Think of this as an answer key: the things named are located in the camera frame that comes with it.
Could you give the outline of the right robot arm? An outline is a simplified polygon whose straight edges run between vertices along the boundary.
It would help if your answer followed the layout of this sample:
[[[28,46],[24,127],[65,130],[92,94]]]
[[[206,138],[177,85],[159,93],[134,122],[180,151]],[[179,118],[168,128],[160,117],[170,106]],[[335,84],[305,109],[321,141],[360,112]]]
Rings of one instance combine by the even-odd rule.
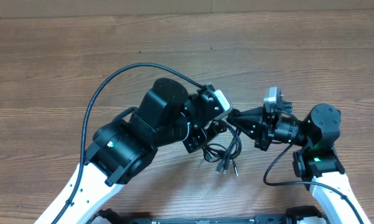
[[[334,143],[340,137],[341,112],[328,104],[318,104],[303,120],[292,113],[287,101],[265,103],[247,111],[234,110],[227,121],[265,151],[271,144],[300,148],[293,152],[292,166],[297,181],[282,186],[304,185],[322,207],[290,208],[287,216],[293,223],[369,223],[355,198]]]

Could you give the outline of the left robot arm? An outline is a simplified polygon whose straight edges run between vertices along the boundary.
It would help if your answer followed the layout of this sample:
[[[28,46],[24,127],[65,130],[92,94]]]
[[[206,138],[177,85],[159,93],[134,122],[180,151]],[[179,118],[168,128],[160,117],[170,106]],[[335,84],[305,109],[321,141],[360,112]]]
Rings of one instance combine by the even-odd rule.
[[[99,128],[80,164],[37,223],[86,223],[154,159],[159,147],[182,142],[194,152],[214,138],[233,109],[221,90],[202,86],[188,94],[179,82],[157,79],[139,107]]]

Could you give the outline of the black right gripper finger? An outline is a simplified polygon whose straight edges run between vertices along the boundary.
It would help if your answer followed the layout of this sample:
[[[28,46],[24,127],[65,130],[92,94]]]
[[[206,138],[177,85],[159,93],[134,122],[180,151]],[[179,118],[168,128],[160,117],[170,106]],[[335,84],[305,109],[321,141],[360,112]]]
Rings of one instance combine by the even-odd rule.
[[[233,125],[242,133],[246,134],[250,139],[256,139],[258,133],[257,125],[249,121],[236,120]]]
[[[257,107],[246,111],[240,111],[238,109],[233,109],[227,117],[227,122],[236,123],[237,121],[247,120],[247,121],[259,121],[263,117],[264,108]]]

